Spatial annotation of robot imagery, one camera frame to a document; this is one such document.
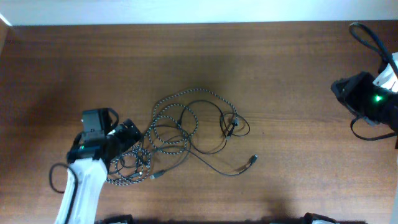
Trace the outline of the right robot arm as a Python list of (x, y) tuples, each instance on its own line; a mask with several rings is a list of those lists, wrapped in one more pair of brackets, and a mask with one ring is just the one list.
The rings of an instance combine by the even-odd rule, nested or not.
[[(363, 141), (397, 137), (397, 93), (377, 86), (373, 83), (375, 80), (369, 72), (360, 72), (352, 77), (336, 80), (330, 87), (338, 102), (354, 115), (350, 129)], [(361, 136), (354, 130), (354, 124), (360, 119), (371, 126), (385, 124), (392, 131), (375, 137)]]

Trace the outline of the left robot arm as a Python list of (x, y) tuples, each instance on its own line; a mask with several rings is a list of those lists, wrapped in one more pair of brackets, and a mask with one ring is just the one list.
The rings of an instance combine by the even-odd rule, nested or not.
[(136, 125), (127, 119), (119, 122), (112, 108), (82, 112), (83, 131), (73, 140), (67, 162), (67, 185), (55, 223), (94, 223), (98, 200), (111, 162), (142, 139)]

